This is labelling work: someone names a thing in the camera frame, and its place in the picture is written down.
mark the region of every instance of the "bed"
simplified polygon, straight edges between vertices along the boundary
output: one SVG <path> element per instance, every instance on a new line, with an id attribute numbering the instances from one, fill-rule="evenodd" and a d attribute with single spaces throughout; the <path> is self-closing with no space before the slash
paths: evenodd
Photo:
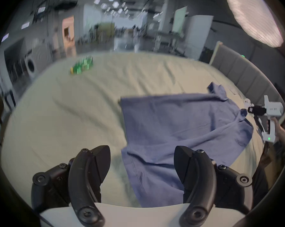
<path id="1" fill-rule="evenodd" d="M 211 82 L 244 108 L 245 96 L 218 69 L 190 59 L 153 53 L 97 53 L 81 75 L 70 67 L 83 56 L 55 62 L 25 92 L 4 136 L 2 168 L 16 192 L 31 206 L 32 176 L 75 157 L 83 149 L 109 145 L 111 166 L 101 185 L 102 202 L 140 207 L 123 165 L 127 144 L 121 96 L 207 93 Z M 252 139 L 231 168 L 253 175 L 263 151 L 256 123 Z"/>

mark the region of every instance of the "blue shirt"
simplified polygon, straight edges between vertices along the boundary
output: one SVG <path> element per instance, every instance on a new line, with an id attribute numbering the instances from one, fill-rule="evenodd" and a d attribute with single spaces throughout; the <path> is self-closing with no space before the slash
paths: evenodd
<path id="1" fill-rule="evenodd" d="M 122 159 L 142 207 L 182 203 L 183 185 L 174 168 L 175 147 L 203 149 L 230 166 L 252 138 L 247 111 L 213 82 L 209 93 L 122 98 L 128 145 Z"/>

